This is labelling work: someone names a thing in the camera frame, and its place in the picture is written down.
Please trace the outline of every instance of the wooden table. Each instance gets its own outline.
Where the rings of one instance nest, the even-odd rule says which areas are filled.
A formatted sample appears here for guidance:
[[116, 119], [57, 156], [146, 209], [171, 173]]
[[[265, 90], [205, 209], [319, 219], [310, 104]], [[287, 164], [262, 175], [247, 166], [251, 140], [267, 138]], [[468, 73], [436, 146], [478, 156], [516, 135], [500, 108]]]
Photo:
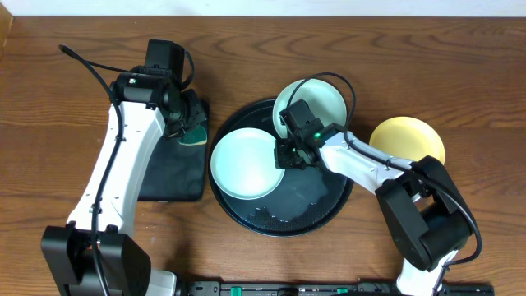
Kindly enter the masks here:
[[[394, 116], [431, 124], [484, 238], [481, 257], [446, 279], [526, 293], [524, 20], [17, 17], [0, 64], [1, 295], [58, 293], [40, 238], [79, 201], [108, 122], [103, 89], [57, 45], [130, 68], [148, 39], [191, 51], [193, 87], [211, 102], [210, 138], [242, 106], [322, 71], [355, 85], [352, 130], [364, 141]], [[207, 183], [198, 202], [140, 203], [135, 240], [155, 267], [227, 281], [394, 279], [402, 263], [376, 198], [358, 187], [316, 232], [267, 238], [230, 219]], [[460, 257], [473, 247], [472, 238]]]

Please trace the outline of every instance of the black plate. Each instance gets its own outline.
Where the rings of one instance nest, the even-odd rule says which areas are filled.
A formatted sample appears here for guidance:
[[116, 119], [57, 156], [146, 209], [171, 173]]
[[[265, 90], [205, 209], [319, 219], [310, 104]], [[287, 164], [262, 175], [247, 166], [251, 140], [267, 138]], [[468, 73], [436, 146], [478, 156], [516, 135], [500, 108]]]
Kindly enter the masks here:
[[[236, 112], [219, 129], [211, 151], [223, 136], [244, 127], [259, 128], [277, 138], [272, 123], [274, 102], [265, 99]], [[244, 201], [219, 189], [210, 171], [210, 159], [208, 170], [212, 191], [223, 209], [239, 224], [269, 236], [296, 236], [320, 228], [338, 214], [353, 189], [353, 181], [336, 173], [287, 169], [273, 192]]]

